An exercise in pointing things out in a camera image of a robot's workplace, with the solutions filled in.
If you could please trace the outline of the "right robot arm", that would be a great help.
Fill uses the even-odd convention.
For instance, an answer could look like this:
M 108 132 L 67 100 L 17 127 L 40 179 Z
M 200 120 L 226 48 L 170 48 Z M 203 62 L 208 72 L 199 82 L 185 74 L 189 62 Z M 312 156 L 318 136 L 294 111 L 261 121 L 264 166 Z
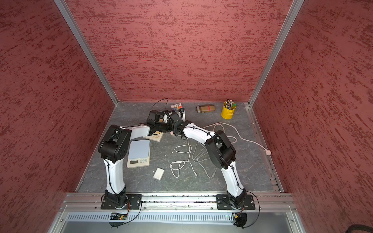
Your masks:
M 190 121 L 184 121 L 179 113 L 169 113 L 165 119 L 172 126 L 175 136 L 193 139 L 205 146 L 211 162 L 223 174 L 230 205 L 235 209 L 242 208 L 247 192 L 237 173 L 236 149 L 226 134 L 221 130 L 208 131 Z

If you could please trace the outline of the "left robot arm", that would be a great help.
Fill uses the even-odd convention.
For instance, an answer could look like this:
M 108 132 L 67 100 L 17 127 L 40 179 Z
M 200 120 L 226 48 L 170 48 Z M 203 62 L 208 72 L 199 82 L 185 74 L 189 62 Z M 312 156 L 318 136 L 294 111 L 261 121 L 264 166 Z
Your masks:
M 150 140 L 138 140 L 153 136 L 157 132 L 172 132 L 174 120 L 170 111 L 152 110 L 145 123 L 134 126 L 111 125 L 98 146 L 105 164 L 107 186 L 102 196 L 101 209 L 130 209 L 130 198 L 126 195 L 123 179 L 123 163 L 129 155 L 127 165 L 131 168 L 150 164 Z

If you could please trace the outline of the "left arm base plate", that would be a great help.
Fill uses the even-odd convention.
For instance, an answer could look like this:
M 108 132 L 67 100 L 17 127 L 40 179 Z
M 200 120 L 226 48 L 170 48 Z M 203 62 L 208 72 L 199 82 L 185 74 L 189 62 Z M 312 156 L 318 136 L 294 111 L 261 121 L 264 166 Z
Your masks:
M 102 210 L 139 210 L 142 202 L 142 195 L 140 194 L 125 194 L 115 195 L 105 193 L 102 196 Z

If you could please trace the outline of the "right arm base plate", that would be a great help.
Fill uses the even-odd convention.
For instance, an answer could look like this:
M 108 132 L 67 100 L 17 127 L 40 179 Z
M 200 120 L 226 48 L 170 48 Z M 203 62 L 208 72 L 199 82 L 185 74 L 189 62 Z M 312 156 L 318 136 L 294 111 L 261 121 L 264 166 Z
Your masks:
M 252 195 L 234 198 L 229 194 L 219 194 L 216 196 L 218 210 L 255 210 L 255 203 Z

